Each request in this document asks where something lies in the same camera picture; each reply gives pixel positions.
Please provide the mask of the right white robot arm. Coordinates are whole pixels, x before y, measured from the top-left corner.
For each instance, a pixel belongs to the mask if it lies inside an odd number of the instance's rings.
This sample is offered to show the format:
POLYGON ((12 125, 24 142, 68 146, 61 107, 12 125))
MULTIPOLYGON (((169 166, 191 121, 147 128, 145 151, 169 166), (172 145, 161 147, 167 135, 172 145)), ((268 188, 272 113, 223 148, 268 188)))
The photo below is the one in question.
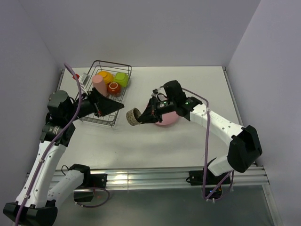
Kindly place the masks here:
POLYGON ((253 126, 235 124, 210 110, 208 104, 195 96, 187 97, 176 80, 165 83, 163 89, 166 99, 150 98, 143 113, 134 110, 134 118, 138 124, 156 123, 163 121, 164 114, 175 112, 218 136, 229 150, 225 156, 207 164, 203 173, 206 182, 215 183, 221 174, 233 170, 243 173, 262 155, 258 133, 253 126))

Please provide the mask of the white square bowl green outside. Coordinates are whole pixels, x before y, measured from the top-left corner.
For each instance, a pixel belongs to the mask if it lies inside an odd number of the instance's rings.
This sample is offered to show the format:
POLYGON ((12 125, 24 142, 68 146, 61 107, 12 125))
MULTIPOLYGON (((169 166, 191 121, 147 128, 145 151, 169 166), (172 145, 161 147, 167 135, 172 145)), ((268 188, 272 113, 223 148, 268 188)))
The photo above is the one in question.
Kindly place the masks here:
POLYGON ((122 87, 126 87, 128 84, 129 76, 127 73, 118 72, 115 74, 113 81, 120 84, 122 87))

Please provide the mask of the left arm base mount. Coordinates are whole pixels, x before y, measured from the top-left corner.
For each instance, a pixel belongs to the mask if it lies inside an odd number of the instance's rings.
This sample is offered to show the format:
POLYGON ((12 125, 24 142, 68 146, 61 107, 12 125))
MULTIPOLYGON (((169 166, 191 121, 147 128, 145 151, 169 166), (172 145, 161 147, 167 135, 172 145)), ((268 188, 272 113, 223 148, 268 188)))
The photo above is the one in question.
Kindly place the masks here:
POLYGON ((75 202, 91 202, 96 190, 87 189, 88 187, 106 188, 107 174, 91 174, 87 184, 78 186, 73 192, 75 202))

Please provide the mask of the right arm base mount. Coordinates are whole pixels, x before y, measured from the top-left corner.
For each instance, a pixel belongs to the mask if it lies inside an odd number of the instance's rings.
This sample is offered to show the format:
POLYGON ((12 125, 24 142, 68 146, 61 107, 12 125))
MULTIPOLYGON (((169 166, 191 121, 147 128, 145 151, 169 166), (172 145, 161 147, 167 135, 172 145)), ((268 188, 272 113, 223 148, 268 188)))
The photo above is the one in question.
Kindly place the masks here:
MULTIPOLYGON (((201 186, 203 184, 203 170, 191 170, 189 171, 189 176, 186 178, 186 182, 190 183, 191 186, 201 186)), ((231 179, 230 176, 227 175, 227 173, 223 173, 220 176, 215 176, 210 171, 207 171, 206 174, 206 185, 213 186, 217 185, 224 177, 225 180, 222 182, 222 185, 224 184, 230 184, 231 179)))

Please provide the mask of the dark brown ceramic mug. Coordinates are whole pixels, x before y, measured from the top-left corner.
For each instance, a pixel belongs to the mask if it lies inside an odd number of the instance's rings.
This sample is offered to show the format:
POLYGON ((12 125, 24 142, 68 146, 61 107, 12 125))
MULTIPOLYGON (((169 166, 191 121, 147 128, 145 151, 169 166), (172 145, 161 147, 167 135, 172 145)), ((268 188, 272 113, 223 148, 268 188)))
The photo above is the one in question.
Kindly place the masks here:
POLYGON ((117 82, 111 82, 107 85, 107 91, 110 95, 118 96, 121 94, 121 85, 117 82))

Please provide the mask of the small grey speckled bowl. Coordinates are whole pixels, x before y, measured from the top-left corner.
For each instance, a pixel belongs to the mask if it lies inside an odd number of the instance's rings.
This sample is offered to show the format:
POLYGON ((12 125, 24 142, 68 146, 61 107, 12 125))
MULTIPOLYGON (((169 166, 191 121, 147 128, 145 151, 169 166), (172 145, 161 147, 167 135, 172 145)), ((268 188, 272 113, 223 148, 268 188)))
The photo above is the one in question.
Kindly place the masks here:
POLYGON ((141 122, 139 122, 138 119, 141 115, 142 115, 141 112, 137 108, 133 108, 126 113, 127 122, 131 126, 139 125, 141 124, 141 122))

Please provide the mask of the yellow ribbed bowl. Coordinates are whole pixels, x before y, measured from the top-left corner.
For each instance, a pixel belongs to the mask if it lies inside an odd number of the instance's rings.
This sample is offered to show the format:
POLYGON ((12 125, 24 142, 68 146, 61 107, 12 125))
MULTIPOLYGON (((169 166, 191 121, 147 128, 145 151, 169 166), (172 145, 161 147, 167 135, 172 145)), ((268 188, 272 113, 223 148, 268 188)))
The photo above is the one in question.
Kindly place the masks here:
POLYGON ((108 71, 100 71, 97 73, 97 75, 102 76, 105 84, 109 84, 114 80, 114 76, 108 71))

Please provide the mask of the pink plastic cup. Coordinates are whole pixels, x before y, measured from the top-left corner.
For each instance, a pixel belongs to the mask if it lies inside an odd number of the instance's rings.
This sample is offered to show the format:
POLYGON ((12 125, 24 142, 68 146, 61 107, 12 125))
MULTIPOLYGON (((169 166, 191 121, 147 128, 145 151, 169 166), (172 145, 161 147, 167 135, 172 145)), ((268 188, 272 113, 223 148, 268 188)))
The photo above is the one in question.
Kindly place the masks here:
POLYGON ((107 91, 106 83, 103 80, 103 77, 101 75, 97 74, 97 75, 93 76, 92 85, 103 96, 107 97, 109 95, 109 93, 107 91))

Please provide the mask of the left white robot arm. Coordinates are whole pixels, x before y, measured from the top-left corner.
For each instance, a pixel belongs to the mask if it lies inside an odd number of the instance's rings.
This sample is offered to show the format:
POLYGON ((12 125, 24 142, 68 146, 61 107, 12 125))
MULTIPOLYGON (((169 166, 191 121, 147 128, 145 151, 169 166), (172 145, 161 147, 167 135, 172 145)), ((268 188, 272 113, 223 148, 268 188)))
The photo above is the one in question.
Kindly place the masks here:
POLYGON ((103 96, 96 89, 76 101, 64 90, 51 94, 33 168, 16 200, 5 204, 3 214, 17 226, 53 225, 59 206, 69 194, 92 182, 88 166, 73 164, 64 178, 50 187, 58 162, 75 131, 73 121, 90 114, 103 117, 122 108, 122 103, 103 96))

